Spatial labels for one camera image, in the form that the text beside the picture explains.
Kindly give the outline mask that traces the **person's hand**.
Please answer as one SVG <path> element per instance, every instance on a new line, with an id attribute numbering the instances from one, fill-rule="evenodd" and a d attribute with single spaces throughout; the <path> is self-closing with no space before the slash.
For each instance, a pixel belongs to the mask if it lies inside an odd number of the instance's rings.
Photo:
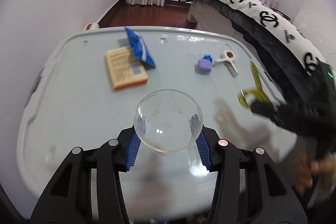
<path id="1" fill-rule="evenodd" d="M 325 189 L 335 187 L 335 156 L 327 155 L 323 159 L 310 160 L 307 153 L 300 156 L 300 165 L 297 172 L 295 189 L 303 194 L 313 186 L 313 177 L 322 178 Z"/>

